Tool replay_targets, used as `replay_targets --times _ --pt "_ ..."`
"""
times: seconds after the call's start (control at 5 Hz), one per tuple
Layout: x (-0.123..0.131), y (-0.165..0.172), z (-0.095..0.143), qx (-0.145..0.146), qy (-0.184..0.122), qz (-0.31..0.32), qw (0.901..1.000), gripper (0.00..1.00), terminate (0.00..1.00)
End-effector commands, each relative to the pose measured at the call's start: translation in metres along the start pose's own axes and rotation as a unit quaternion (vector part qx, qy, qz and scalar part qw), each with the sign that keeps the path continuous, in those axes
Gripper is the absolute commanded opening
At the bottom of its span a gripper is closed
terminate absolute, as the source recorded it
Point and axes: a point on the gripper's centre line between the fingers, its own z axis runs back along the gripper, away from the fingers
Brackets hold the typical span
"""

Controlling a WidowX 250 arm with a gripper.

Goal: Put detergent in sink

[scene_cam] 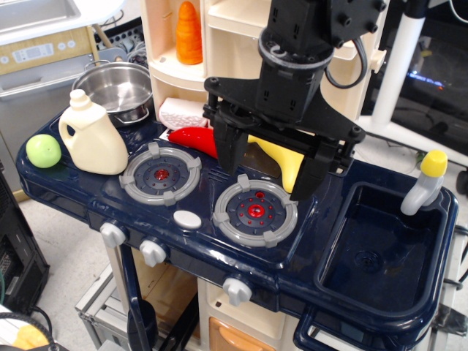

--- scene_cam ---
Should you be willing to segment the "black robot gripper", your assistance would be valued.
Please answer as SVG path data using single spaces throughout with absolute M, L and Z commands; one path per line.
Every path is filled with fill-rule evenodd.
M 208 101 L 204 115 L 214 127 L 218 162 L 233 174 L 240 165 L 250 135 L 304 155 L 290 195 L 308 200 L 329 172 L 347 170 L 354 146 L 364 131 L 334 111 L 322 97 L 320 84 L 348 89 L 328 71 L 335 50 L 345 41 L 312 44 L 307 50 L 289 48 L 274 37 L 259 41 L 260 76 L 255 79 L 209 77 L 204 82 Z

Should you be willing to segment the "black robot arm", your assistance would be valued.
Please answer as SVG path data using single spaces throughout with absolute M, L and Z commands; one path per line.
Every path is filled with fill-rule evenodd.
M 303 156 L 290 190 L 306 200 L 327 174 L 346 170 L 365 132 L 331 108 L 320 92 L 334 51 L 377 30 L 383 1 L 273 1 L 258 50 L 257 79 L 211 77 L 204 114 L 214 129 L 220 166 L 234 173 L 249 136 Z

